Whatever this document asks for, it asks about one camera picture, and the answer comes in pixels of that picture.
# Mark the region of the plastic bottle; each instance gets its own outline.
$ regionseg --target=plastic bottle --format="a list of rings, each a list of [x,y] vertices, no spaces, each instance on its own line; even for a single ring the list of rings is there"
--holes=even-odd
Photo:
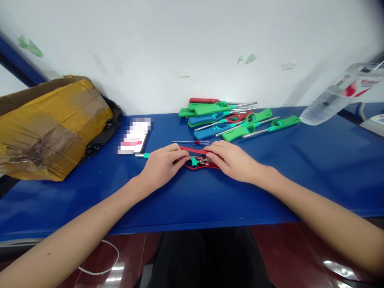
[[[383,63],[352,64],[337,80],[308,106],[300,120],[308,125],[318,125],[336,115],[375,86],[384,77]]]

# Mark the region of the cardboard box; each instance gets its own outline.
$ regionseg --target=cardboard box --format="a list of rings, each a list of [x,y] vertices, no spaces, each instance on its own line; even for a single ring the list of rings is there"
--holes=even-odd
[[[0,173],[62,181],[113,114],[87,77],[0,97]]]

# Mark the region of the blue table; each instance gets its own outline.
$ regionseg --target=blue table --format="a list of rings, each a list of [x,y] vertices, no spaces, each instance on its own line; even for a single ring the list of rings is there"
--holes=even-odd
[[[304,107],[275,108],[299,116]],[[145,152],[172,140],[192,140],[177,114],[151,115]],[[360,216],[384,215],[384,139],[335,116],[319,126],[303,123],[257,138],[237,139],[259,162]],[[20,181],[0,200],[0,241],[43,238],[111,195],[137,175],[146,160],[115,153],[111,140],[63,182]],[[217,169],[182,168],[164,187],[134,206],[111,234],[298,221],[276,198]]]

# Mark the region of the white wall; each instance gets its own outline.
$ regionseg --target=white wall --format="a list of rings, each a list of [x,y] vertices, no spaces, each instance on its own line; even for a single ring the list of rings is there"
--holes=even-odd
[[[177,112],[191,96],[308,105],[383,43],[375,0],[1,1],[0,29],[48,78],[77,74],[127,114]],[[238,65],[240,55],[258,55]],[[281,65],[295,61],[292,70]],[[186,69],[190,77],[178,78]],[[379,87],[365,97],[382,100]]]
[[[28,87],[0,64],[0,96],[8,95]]]

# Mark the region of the blue wall trim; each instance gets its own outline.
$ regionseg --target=blue wall trim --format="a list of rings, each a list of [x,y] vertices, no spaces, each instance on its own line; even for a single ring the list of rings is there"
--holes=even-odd
[[[0,37],[0,64],[28,87],[46,82],[3,38]]]

